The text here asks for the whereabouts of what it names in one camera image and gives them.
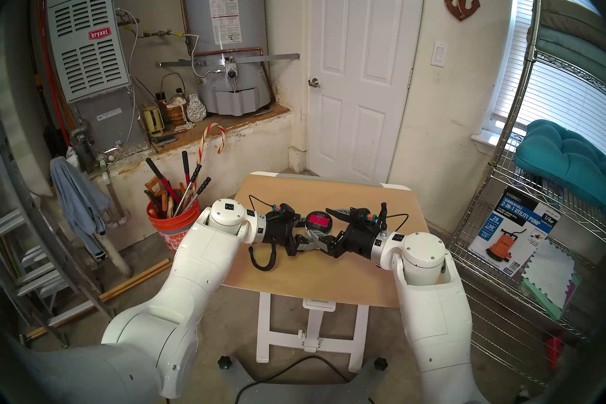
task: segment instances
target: black knob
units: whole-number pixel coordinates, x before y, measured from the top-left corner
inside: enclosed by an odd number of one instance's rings
[[[222,355],[221,358],[217,360],[217,363],[219,363],[219,369],[229,369],[232,365],[232,360],[229,357]]]
[[[387,360],[382,359],[381,357],[377,358],[374,361],[374,369],[378,371],[385,371],[387,368]]]

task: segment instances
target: white door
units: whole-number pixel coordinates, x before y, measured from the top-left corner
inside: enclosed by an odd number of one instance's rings
[[[309,168],[386,182],[423,0],[312,0]]]

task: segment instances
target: wooden shelf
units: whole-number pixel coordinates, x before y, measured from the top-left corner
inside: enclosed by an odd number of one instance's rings
[[[234,130],[236,128],[243,127],[244,125],[252,124],[253,122],[259,122],[261,120],[271,119],[272,117],[276,117],[277,115],[285,114],[289,112],[289,109],[283,106],[280,106],[277,103],[272,103],[269,112],[266,112],[263,108],[257,110],[256,112],[251,112],[249,114],[244,114],[239,117],[235,117],[233,115],[217,115],[212,114],[206,117],[206,119],[197,122],[196,126],[191,130],[187,130],[183,133],[179,133],[176,136],[177,141],[169,143],[163,147],[159,147],[155,143],[151,143],[156,151],[159,154],[166,153],[167,151],[174,150],[175,148],[181,148],[186,145],[191,145],[192,143],[199,142],[204,134],[204,129],[206,129],[210,124],[221,124],[221,126],[225,129],[225,131]],[[172,133],[174,129],[173,124],[169,124],[164,129],[164,133]],[[216,135],[219,133],[219,130],[213,128],[209,135]]]

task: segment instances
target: red display screen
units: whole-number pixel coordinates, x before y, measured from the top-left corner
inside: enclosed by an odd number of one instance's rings
[[[309,221],[320,226],[328,226],[330,219],[319,217],[318,215],[309,215]]]

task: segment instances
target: orange bucket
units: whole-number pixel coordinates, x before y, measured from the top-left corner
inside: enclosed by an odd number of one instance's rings
[[[153,208],[152,203],[147,204],[147,217],[150,219],[151,224],[158,230],[158,233],[170,250],[176,251],[181,244],[181,240],[185,237],[189,229],[192,227],[194,222],[200,216],[200,204],[198,200],[193,205],[184,211],[181,215],[169,218],[167,220],[160,218],[152,218],[149,216],[149,210]]]

